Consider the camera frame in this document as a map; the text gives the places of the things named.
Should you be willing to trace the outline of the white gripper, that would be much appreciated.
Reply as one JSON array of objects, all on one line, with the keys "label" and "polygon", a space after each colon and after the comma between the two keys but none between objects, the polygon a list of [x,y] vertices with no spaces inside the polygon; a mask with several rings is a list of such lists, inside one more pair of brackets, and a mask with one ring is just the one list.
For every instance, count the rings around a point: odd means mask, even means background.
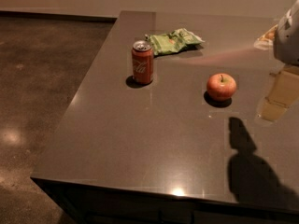
[{"label": "white gripper", "polygon": [[299,99],[299,0],[278,22],[274,56],[285,65],[274,77],[271,89],[263,98],[258,116],[275,122]]}]

